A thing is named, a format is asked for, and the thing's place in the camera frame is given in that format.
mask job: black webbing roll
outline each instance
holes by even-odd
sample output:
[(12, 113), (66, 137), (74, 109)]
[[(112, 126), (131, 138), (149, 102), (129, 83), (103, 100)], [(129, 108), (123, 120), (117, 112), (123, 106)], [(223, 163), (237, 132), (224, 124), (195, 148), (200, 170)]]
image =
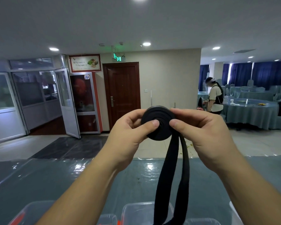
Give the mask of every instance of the black webbing roll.
[[(172, 135), (169, 149), (165, 157), (165, 162), (162, 166), (157, 184), (154, 208), (154, 225), (182, 225), (185, 221), (187, 212), (189, 185), (188, 152), (184, 137), (169, 125), (169, 121), (174, 118), (175, 115), (166, 107), (152, 106), (146, 110), (141, 119), (142, 124), (154, 119), (159, 121), (159, 127), (154, 132), (147, 135), (150, 139), (160, 141), (165, 140)], [(182, 176), (176, 197), (174, 217), (167, 223), (164, 223), (168, 216), (168, 206), (172, 182), (178, 158), (179, 138), (183, 153)]]

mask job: framed sign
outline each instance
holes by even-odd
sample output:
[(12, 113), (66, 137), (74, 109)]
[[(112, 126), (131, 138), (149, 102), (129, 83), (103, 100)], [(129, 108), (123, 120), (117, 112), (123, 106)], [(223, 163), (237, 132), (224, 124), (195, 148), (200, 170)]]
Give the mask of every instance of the framed sign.
[(71, 70), (77, 72), (101, 72), (100, 54), (70, 55)]

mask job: hand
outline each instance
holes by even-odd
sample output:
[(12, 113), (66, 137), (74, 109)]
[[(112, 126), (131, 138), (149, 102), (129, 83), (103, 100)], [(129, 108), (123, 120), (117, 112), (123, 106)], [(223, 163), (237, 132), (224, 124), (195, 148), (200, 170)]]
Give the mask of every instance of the hand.
[(158, 120), (141, 125), (145, 111), (145, 109), (134, 110), (117, 120), (100, 151), (101, 154), (104, 153), (105, 158), (110, 158), (116, 163), (119, 171), (131, 163), (139, 144), (159, 126)]
[(220, 115), (188, 109), (171, 111), (178, 120), (171, 120), (170, 126), (192, 141), (199, 158), (210, 170), (216, 173), (229, 170), (243, 158)]

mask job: brown door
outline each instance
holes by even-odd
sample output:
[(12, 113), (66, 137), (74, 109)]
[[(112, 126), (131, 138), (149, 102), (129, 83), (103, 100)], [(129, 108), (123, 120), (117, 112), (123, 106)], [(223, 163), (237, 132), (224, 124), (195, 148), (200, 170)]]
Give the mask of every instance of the brown door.
[(128, 112), (141, 108), (138, 62), (103, 64), (110, 129)]

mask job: round table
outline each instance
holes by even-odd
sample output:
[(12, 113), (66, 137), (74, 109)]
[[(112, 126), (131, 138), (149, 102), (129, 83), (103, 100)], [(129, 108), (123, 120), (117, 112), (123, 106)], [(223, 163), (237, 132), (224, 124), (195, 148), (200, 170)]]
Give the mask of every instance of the round table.
[(198, 99), (197, 99), (197, 104), (199, 102), (199, 98), (203, 98), (204, 100), (208, 100), (209, 94), (207, 91), (198, 91)]
[(270, 91), (241, 91), (238, 98), (273, 101), (274, 95)]
[[(233, 105), (230, 104), (231, 98), (234, 99)], [(227, 123), (248, 123), (266, 130), (276, 128), (278, 112), (277, 102), (229, 97), (224, 103)]]

